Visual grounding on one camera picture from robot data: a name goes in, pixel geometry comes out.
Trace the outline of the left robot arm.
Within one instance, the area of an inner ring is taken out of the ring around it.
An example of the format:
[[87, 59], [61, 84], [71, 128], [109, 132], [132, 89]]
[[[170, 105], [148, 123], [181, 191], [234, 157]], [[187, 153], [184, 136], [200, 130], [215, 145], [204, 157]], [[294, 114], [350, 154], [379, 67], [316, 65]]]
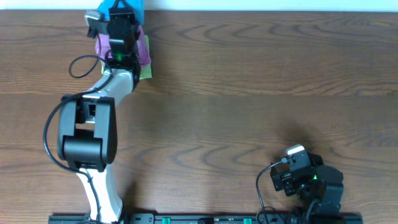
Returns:
[[141, 65], [137, 42], [139, 21], [133, 8], [114, 4], [109, 19], [101, 13], [85, 14], [88, 36], [109, 37], [109, 50], [95, 54], [103, 64], [103, 76], [88, 90], [63, 97], [57, 111], [57, 153], [66, 161], [66, 170], [81, 180], [90, 203], [87, 223], [119, 223], [123, 201], [116, 191], [112, 163], [116, 157], [118, 134], [116, 108], [139, 83]]

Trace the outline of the blue microfiber cloth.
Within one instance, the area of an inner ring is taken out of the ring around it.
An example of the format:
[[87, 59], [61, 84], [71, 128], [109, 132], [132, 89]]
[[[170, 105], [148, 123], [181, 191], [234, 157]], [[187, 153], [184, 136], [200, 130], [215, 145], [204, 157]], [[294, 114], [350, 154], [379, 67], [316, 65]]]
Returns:
[[105, 20], [110, 20], [109, 10], [111, 8], [131, 9], [138, 23], [140, 25], [144, 24], [143, 0], [103, 0], [96, 10], [103, 14]]

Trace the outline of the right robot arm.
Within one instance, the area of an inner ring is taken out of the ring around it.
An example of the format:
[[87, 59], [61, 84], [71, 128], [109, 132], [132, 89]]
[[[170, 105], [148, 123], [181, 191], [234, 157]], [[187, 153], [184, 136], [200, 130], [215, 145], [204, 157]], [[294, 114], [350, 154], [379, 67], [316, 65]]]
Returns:
[[302, 206], [289, 213], [286, 223], [341, 224], [343, 173], [330, 166], [307, 166], [297, 170], [279, 171], [273, 167], [271, 178], [276, 191], [296, 195]]

